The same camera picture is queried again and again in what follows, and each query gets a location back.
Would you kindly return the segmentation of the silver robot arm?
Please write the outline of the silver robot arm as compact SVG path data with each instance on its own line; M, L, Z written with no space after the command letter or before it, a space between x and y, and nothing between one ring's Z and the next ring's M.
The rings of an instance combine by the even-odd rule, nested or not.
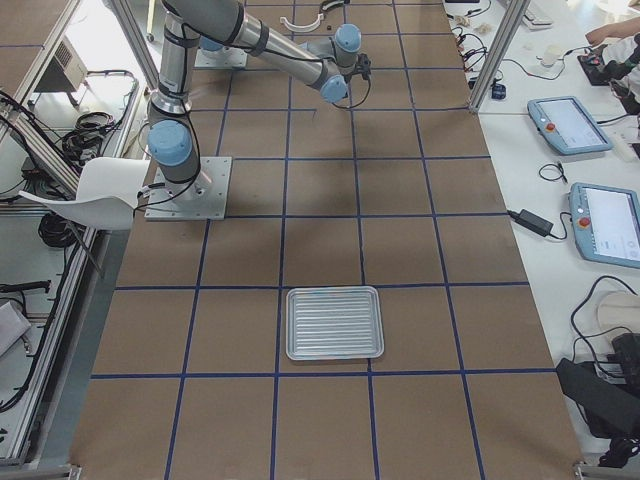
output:
M158 85L148 106L147 150L164 177L159 187L170 201L185 204L208 190L203 151L191 119L192 99L206 82L231 79L228 67L197 68L199 55L260 58L334 106L347 98L353 77L370 78L371 61L361 50L361 31L354 24L297 44L251 15L240 1L166 1L163 6L164 40Z

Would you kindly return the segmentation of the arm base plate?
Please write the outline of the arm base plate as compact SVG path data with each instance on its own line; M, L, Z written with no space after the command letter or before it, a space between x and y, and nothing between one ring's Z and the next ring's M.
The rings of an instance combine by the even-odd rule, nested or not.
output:
M145 209L148 221L223 220L232 169L231 157L202 157L195 182L185 188L167 183L161 169L156 168L154 182L164 186L150 193L150 206Z
M196 55L195 69L242 70L246 68L247 53L241 49L223 47L219 50L200 48Z

